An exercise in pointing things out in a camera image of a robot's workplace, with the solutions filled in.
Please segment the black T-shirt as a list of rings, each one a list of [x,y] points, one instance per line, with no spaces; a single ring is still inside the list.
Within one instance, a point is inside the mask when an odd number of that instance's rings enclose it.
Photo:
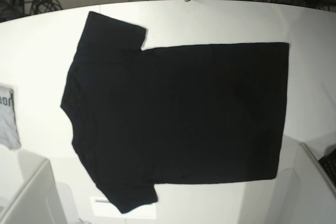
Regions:
[[[142,50],[146,29],[88,14],[61,108],[72,145],[121,213],[156,184],[274,179],[287,106],[289,44]]]

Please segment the grey folded T-shirt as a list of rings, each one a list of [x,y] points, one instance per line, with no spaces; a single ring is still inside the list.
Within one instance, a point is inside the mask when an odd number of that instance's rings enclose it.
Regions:
[[[21,148],[14,110],[14,91],[7,87],[1,87],[1,144],[9,150]]]

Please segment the white paper label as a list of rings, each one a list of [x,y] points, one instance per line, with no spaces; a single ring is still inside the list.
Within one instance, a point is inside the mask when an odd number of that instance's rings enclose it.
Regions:
[[[155,219],[156,204],[135,208],[122,214],[116,206],[104,197],[90,197],[93,214],[97,217],[127,218],[127,219]]]

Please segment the white left partition panel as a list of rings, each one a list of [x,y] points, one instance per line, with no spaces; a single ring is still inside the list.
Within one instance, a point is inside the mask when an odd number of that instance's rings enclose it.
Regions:
[[[17,158],[23,183],[11,199],[1,198],[1,223],[82,223],[70,188],[55,182],[50,160],[26,150]]]

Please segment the white partition panel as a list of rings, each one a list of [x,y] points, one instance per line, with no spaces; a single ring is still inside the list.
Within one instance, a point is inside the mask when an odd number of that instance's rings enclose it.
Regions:
[[[275,223],[335,223],[335,186],[305,144],[274,191]]]
[[[70,188],[55,182],[50,160],[26,150],[17,158],[23,183],[11,199],[1,198],[1,223],[82,223]]]

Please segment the white right partition panel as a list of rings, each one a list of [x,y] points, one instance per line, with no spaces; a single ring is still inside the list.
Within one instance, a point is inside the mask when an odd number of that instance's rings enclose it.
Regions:
[[[305,144],[274,191],[275,223],[335,223],[335,186]]]

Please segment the black keyboard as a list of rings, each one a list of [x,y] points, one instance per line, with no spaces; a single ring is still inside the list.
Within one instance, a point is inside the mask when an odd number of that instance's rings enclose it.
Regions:
[[[335,185],[336,183],[336,149],[319,160],[320,165]]]

